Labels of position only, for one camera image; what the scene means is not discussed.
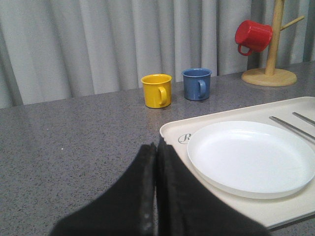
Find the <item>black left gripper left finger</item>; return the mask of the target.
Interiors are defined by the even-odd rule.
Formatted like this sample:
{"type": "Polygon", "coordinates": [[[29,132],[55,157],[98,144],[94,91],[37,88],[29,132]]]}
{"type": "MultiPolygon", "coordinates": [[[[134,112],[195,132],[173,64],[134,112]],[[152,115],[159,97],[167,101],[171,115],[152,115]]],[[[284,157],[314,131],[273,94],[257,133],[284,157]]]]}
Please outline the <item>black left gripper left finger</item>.
{"type": "Polygon", "coordinates": [[[152,236],[156,146],[142,145],[124,174],[99,198],[60,220],[52,236],[152,236]]]}

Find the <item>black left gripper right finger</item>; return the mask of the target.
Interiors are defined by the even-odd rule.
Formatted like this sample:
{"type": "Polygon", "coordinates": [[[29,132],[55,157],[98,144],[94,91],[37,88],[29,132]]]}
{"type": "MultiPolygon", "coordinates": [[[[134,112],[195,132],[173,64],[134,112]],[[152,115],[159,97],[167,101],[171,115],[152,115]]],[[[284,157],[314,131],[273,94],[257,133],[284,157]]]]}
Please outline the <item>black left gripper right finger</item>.
{"type": "Polygon", "coordinates": [[[268,236],[258,222],[211,193],[161,139],[157,148],[160,236],[268,236]]]}

